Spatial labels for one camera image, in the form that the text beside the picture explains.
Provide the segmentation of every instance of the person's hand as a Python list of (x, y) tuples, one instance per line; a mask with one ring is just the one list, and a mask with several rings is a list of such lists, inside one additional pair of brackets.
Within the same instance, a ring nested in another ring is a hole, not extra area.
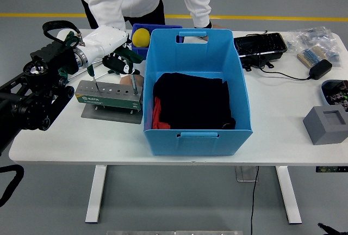
[(214, 28), (214, 29), (228, 29), (227, 27), (222, 27), (218, 24), (213, 24), (212, 28)]
[[(228, 29), (227, 27), (222, 27), (222, 26), (220, 26), (218, 24), (213, 24), (212, 28), (213, 29)], [(205, 41), (208, 41), (208, 36), (204, 36), (204, 37), (202, 37), (202, 39), (205, 40)]]

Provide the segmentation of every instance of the screwdriver handle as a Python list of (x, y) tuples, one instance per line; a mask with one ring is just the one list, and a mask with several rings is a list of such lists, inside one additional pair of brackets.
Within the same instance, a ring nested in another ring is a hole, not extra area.
[(93, 65), (90, 65), (87, 67), (87, 72), (91, 77), (94, 77), (94, 69), (93, 69)]

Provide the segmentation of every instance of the table leg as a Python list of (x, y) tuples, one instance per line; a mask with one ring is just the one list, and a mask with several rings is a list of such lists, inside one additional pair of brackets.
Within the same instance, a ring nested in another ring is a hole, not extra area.
[(96, 165), (91, 195), (89, 197), (86, 223), (98, 223), (106, 172), (107, 165)]
[(302, 223), (296, 197), (287, 166), (276, 166), (279, 184), (281, 186), (285, 210), (290, 224)]

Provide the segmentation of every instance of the blue box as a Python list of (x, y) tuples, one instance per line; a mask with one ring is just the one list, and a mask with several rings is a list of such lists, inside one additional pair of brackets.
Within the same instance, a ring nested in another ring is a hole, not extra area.
[[(180, 43), (185, 36), (208, 36), (206, 44)], [(227, 81), (233, 130), (152, 129), (153, 86), (164, 73), (179, 72)], [(244, 74), (233, 34), (227, 29), (156, 29), (147, 54), (144, 134), (154, 155), (230, 156), (252, 134)]]
[[(154, 31), (155, 29), (182, 28), (182, 26), (168, 26), (164, 24), (133, 24), (132, 36), (134, 32), (137, 31), (139, 28), (147, 29), (151, 36), (152, 31)], [(141, 55), (144, 59), (146, 59), (148, 47), (135, 47), (132, 43), (132, 50), (138, 55)]]

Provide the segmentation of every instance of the black cloth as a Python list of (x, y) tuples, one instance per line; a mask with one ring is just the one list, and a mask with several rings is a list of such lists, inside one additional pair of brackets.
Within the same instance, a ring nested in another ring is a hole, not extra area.
[[(89, 25), (92, 29), (98, 28), (98, 23), (96, 19), (94, 18), (91, 10), (89, 9), (89, 6), (85, 0), (81, 0), (82, 5), (85, 9), (85, 13), (89, 22)], [(141, 17), (123, 17), (125, 22), (129, 21), (131, 25), (138, 23), (138, 24), (165, 24), (165, 17), (164, 17), (164, 6), (162, 0), (159, 0), (158, 6), (154, 11), (152, 11), (149, 14), (146, 14)]]
[(165, 73), (153, 87), (161, 101), (160, 122), (171, 129), (234, 129), (227, 82)]

